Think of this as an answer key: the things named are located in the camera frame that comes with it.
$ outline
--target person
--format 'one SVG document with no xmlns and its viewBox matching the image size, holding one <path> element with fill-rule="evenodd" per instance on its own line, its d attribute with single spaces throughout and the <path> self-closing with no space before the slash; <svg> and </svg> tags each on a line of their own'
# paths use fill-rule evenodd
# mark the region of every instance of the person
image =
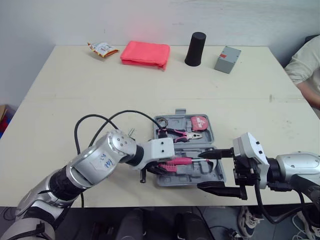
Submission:
<svg viewBox="0 0 320 240">
<path fill-rule="evenodd" d="M 300 48 L 284 70 L 320 118 L 320 36 Z"/>
<path fill-rule="evenodd" d="M 284 70 L 320 118 L 320 36 L 300 48 Z M 297 216 L 304 224 L 307 237 L 310 240 L 320 239 L 320 228 L 311 226 L 311 231 L 301 211 Z M 250 238 L 263 219 L 257 206 L 242 206 L 237 218 L 239 230 L 244 237 Z"/>
</svg>

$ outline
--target pliers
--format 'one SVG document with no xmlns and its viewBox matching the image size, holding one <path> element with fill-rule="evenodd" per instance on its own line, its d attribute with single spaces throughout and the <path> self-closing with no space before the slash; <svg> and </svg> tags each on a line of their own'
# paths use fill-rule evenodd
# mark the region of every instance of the pliers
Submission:
<svg viewBox="0 0 320 240">
<path fill-rule="evenodd" d="M 165 131 L 168 134 L 178 136 L 177 138 L 173 139 L 174 143 L 179 143 L 179 142 L 186 143 L 186 142 L 189 142 L 190 139 L 201 139 L 202 138 L 201 133 L 197 133 L 197 132 L 193 132 L 193 131 L 187 132 L 184 129 L 177 130 L 177 129 L 172 129 L 172 128 L 162 128 L 161 131 Z"/>
</svg>

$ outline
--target snack bag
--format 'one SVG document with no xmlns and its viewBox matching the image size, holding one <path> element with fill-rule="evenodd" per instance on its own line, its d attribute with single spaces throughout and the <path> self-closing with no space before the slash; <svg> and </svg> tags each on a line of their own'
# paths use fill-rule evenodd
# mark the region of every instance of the snack bag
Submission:
<svg viewBox="0 0 320 240">
<path fill-rule="evenodd" d="M 94 53 L 98 54 L 100 57 L 103 58 L 115 54 L 116 52 L 119 52 L 118 49 L 116 49 L 114 46 L 109 45 L 106 42 L 98 42 L 94 44 L 88 42 L 88 46 Z"/>
</svg>

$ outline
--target pink towel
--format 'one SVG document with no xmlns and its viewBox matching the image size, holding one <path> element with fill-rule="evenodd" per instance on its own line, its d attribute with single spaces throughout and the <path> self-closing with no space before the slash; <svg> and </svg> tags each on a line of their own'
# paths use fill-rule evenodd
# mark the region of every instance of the pink towel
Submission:
<svg viewBox="0 0 320 240">
<path fill-rule="evenodd" d="M 165 70 L 169 54 L 169 45 L 130 41 L 120 58 L 123 64 L 157 66 Z"/>
</svg>

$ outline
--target pink screwdriver handle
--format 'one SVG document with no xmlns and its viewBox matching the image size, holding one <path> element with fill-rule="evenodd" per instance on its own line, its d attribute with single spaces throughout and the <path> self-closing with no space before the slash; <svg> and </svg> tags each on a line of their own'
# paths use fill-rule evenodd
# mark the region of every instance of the pink screwdriver handle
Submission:
<svg viewBox="0 0 320 240">
<path fill-rule="evenodd" d="M 161 168 L 164 168 L 170 173 L 176 173 L 177 172 L 177 166 L 172 165 L 172 164 L 159 164 Z"/>
<path fill-rule="evenodd" d="M 192 164 L 192 158 L 191 157 L 177 157 L 173 160 L 167 161 L 167 164 L 173 164 L 173 165 L 188 165 Z"/>
</svg>

